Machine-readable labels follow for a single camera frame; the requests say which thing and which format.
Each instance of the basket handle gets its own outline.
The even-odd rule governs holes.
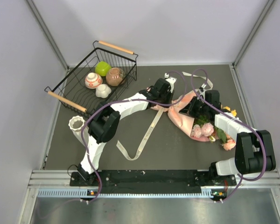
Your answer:
[[[82,107],[82,106],[80,106],[80,105],[78,105],[78,104],[76,104],[74,102],[71,102],[70,100],[68,100],[68,99],[66,99],[64,97],[61,97],[61,96],[57,95],[56,93],[53,93],[52,91],[49,91],[48,94],[53,96],[53,97],[55,97],[55,98],[57,98],[57,99],[59,99],[60,101],[62,101],[64,103],[72,106],[72,107],[75,107],[76,109],[78,109],[78,110],[80,110],[80,111],[82,111],[84,113],[87,112],[86,108],[84,108],[84,107]]]
[[[134,52],[131,51],[131,50],[127,50],[127,49],[124,49],[124,48],[115,46],[115,45],[110,44],[110,43],[107,43],[107,42],[105,42],[105,41],[99,41],[99,43],[100,43],[100,44],[103,44],[103,45],[105,45],[105,46],[107,46],[107,47],[114,48],[114,49],[116,49],[116,50],[121,50],[121,51],[126,52],[126,53],[131,54],[131,55],[134,54]]]

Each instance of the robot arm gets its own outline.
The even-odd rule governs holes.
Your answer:
[[[203,93],[202,95],[208,103],[212,104],[223,113],[228,114],[230,117],[233,117],[233,115],[227,110],[221,109],[220,95],[218,91],[211,90],[204,92],[201,87],[200,93]],[[198,97],[194,97],[191,102],[180,111],[180,113],[194,118],[198,118],[200,115],[206,116],[210,121],[214,122],[216,127],[229,134],[237,143],[234,158],[211,164],[211,176],[261,172],[263,167],[263,155],[261,150],[254,150],[260,148],[259,141],[248,128],[236,122],[236,120],[239,120],[238,118],[233,117],[233,119],[229,119],[223,114],[210,108]],[[266,130],[258,131],[255,129],[255,131],[261,137],[265,146],[266,171],[274,170],[276,168],[276,161],[271,135]]]
[[[94,172],[88,162],[88,157],[90,158],[94,168],[98,169],[98,162],[104,146],[115,135],[119,121],[132,113],[143,111],[155,106],[149,102],[132,101],[132,99],[149,99],[162,104],[170,104],[174,94],[175,82],[176,78],[168,77],[165,74],[165,79],[159,78],[155,85],[125,99],[130,100],[130,102],[113,104],[103,109],[97,116],[94,117],[94,119],[88,124],[89,154],[87,154],[87,152],[85,153],[83,160],[78,166],[78,172],[85,180],[88,179],[89,174]],[[105,104],[106,102],[102,102],[98,106],[97,110]]]

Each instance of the small white vase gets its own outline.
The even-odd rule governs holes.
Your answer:
[[[101,98],[107,98],[108,95],[111,93],[111,88],[106,84],[99,85],[95,90],[95,95]]]
[[[84,143],[81,137],[81,130],[84,124],[85,124],[85,120],[81,116],[72,117],[69,121],[70,129],[74,133],[75,137],[82,143],[82,145],[84,145]],[[88,129],[89,128],[86,127],[83,131],[83,137],[86,142],[86,145],[88,145],[88,141],[89,141]]]

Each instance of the black wire basket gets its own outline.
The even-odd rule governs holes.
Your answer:
[[[124,56],[96,47],[101,44],[116,51],[124,52]],[[59,99],[61,103],[85,118],[89,118],[94,113],[100,102],[112,102],[119,99],[120,95],[133,80],[137,80],[137,63],[138,57],[134,52],[117,47],[115,45],[95,41],[94,50],[87,55],[75,68],[71,69],[66,77],[54,88],[46,87],[45,91],[51,96]],[[110,86],[112,92],[107,98],[98,98],[95,95],[95,89],[89,89],[85,86],[85,77],[90,72],[95,72],[96,65],[101,62],[107,62],[111,67],[117,67],[123,70],[125,76],[118,86]],[[107,84],[106,78],[102,77],[103,83]]]

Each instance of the white wall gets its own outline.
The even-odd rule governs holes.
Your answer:
[[[232,62],[267,0],[34,0],[69,65],[104,40],[139,65]]]
[[[238,67],[258,129],[273,138],[280,172],[280,0],[277,0]]]
[[[16,223],[32,169],[40,168],[64,75],[23,0],[0,0],[0,224]]]

